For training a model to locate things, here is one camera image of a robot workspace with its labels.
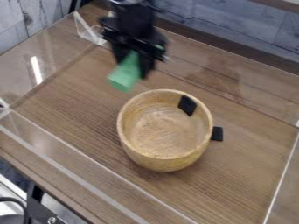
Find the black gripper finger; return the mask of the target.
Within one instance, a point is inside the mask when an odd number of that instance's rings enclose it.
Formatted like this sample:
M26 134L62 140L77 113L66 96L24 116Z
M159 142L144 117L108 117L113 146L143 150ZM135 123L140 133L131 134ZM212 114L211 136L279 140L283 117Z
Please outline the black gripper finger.
M112 53L116 59L116 63L120 64L123 59L127 57L127 55L131 53L131 49L127 45L123 44L111 44Z
M139 67L140 67L140 77L147 78L147 75L155 70L155 59L140 54L139 55Z

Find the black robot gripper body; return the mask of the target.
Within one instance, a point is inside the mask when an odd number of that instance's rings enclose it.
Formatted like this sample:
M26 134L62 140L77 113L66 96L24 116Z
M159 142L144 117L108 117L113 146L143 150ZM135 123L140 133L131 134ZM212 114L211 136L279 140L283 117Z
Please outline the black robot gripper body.
M152 0L108 0L112 17L97 21L104 28L102 38L109 44L127 45L131 51L164 61L167 38L155 28L155 14L160 10Z

